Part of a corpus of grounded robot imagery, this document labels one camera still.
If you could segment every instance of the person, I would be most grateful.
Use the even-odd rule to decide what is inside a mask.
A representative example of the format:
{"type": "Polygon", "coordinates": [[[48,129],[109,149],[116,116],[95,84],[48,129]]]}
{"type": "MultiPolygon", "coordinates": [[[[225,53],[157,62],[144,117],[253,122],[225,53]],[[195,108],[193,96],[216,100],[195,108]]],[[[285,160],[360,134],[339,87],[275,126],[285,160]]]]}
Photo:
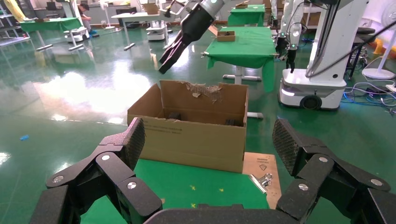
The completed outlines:
{"type": "Polygon", "coordinates": [[[96,34],[97,32],[95,30],[91,29],[91,25],[89,23],[89,21],[91,21],[92,18],[89,17],[89,16],[84,15],[83,12],[85,12],[85,11],[89,11],[89,5],[86,4],[86,3],[79,4],[78,5],[78,12],[80,12],[81,20],[83,21],[83,26],[85,28],[87,28],[88,33],[90,35],[96,34]]]}

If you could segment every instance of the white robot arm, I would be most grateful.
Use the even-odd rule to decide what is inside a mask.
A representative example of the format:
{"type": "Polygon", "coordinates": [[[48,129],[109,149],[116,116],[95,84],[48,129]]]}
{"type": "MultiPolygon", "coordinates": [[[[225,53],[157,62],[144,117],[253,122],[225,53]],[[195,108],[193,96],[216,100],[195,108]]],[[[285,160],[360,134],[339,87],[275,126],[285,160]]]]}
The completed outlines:
{"type": "Polygon", "coordinates": [[[278,27],[278,8],[277,8],[277,0],[271,0],[271,25],[273,27],[278,27]]]}
{"type": "Polygon", "coordinates": [[[286,0],[281,21],[281,30],[276,43],[276,51],[282,55],[289,44],[286,68],[294,71],[294,60],[301,35],[301,19],[304,13],[304,0],[286,0]]]}

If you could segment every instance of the robotic finger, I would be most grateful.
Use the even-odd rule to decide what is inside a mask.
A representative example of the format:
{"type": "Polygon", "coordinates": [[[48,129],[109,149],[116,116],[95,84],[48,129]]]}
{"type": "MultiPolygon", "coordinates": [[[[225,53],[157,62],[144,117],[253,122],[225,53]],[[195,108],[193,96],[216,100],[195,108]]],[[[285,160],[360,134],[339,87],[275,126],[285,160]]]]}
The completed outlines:
{"type": "Polygon", "coordinates": [[[160,59],[163,63],[160,67],[160,73],[164,74],[169,70],[173,64],[177,62],[182,52],[187,46],[199,40],[205,31],[213,23],[217,12],[223,7],[224,1],[204,0],[197,3],[188,15],[181,22],[181,30],[177,34],[177,38],[165,50],[165,53],[160,59]]]}

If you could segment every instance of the green floor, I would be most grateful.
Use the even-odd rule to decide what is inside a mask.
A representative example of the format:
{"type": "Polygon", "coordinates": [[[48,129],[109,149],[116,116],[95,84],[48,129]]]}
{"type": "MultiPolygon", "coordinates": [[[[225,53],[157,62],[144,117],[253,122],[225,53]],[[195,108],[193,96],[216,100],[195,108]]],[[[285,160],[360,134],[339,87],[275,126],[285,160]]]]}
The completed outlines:
{"type": "MultiPolygon", "coordinates": [[[[1,48],[0,224],[28,222],[45,180],[85,158],[104,136],[124,131],[127,108],[160,79],[233,82],[221,77],[232,74],[234,66],[216,63],[206,70],[207,59],[200,53],[212,40],[208,32],[191,44],[165,75],[157,72],[163,43],[148,42],[144,29],[129,34],[136,43],[129,51],[123,51],[123,32],[84,42],[85,50],[73,53],[67,51],[69,44],[62,42],[57,32],[43,32],[46,43],[54,44],[44,52],[35,52],[31,42],[1,48]],[[21,141],[26,134],[29,139],[21,141]]],[[[32,35],[32,40],[38,47],[36,36],[32,35]]],[[[301,49],[297,68],[306,67],[309,52],[309,44],[301,49]]],[[[276,80],[282,69],[284,63],[277,63],[276,80]]],[[[248,74],[259,76],[259,71],[249,69],[248,74]]],[[[363,80],[357,72],[352,82],[363,80]]],[[[272,127],[277,118],[285,118],[295,129],[323,140],[340,158],[386,179],[396,192],[395,123],[388,111],[354,104],[341,104],[336,112],[290,109],[278,104],[279,81],[271,93],[264,92],[262,83],[244,84],[249,84],[249,111],[262,112],[265,117],[248,120],[247,151],[276,154],[272,127]]],[[[285,190],[293,179],[278,157],[277,164],[285,190]]],[[[96,206],[89,216],[101,220],[114,212],[96,206]]],[[[308,223],[349,221],[329,201],[320,199],[308,223]]]]}

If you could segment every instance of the green tablecloth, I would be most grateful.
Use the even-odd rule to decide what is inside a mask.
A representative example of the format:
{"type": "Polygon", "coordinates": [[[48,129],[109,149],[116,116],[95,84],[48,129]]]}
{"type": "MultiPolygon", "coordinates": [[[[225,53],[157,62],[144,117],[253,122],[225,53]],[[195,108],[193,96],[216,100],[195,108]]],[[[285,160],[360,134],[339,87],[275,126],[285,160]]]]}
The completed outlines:
{"type": "MultiPolygon", "coordinates": [[[[164,209],[193,209],[200,203],[212,206],[243,204],[245,209],[269,208],[267,196],[248,175],[148,160],[139,160],[134,171],[165,201],[164,209]]],[[[124,224],[125,221],[103,197],[82,216],[81,223],[124,224]]]]}
{"type": "Polygon", "coordinates": [[[248,5],[247,8],[233,8],[228,17],[228,26],[238,26],[245,24],[256,24],[263,26],[265,6],[264,5],[248,5]]]}
{"type": "Polygon", "coordinates": [[[50,19],[47,22],[21,22],[20,25],[25,32],[36,30],[60,30],[64,32],[81,27],[81,23],[77,18],[50,19]]]}
{"type": "Polygon", "coordinates": [[[274,54],[275,46],[268,27],[224,27],[221,31],[235,31],[234,42],[218,42],[216,39],[209,45],[208,69],[216,61],[245,68],[262,67],[262,78],[265,91],[274,88],[274,54]]]}

